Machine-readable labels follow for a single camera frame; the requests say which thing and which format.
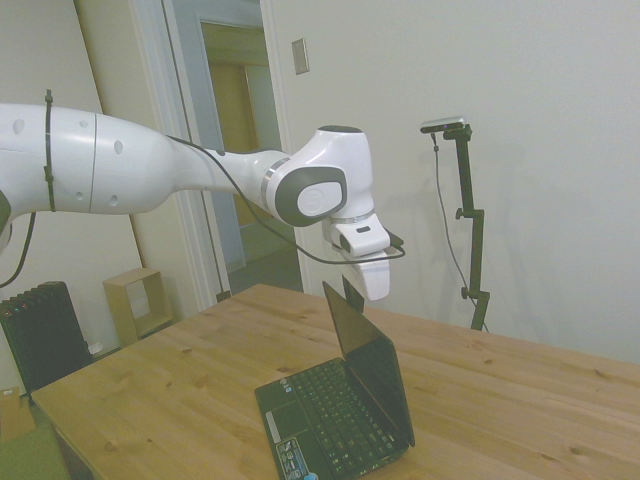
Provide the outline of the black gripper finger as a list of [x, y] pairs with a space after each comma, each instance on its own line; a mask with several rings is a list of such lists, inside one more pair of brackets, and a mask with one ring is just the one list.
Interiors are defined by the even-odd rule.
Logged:
[[351, 284], [351, 282], [342, 276], [343, 289], [345, 293], [345, 299], [352, 309], [355, 311], [364, 310], [364, 298], [358, 292], [358, 290]]

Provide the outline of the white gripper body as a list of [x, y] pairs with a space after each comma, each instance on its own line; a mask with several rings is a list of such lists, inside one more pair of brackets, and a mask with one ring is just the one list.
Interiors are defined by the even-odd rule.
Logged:
[[338, 262], [341, 274], [366, 300], [385, 298], [390, 290], [391, 239], [376, 214], [355, 222], [322, 221], [324, 253]]

